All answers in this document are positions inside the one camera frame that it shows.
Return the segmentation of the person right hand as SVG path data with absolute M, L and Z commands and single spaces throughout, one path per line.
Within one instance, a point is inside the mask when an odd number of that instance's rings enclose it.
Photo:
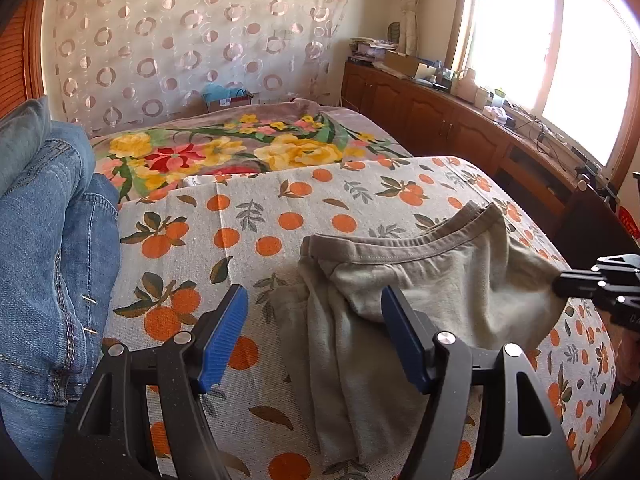
M 625 388 L 639 381 L 639 361 L 639 334 L 622 328 L 615 350 L 616 393 L 622 393 Z

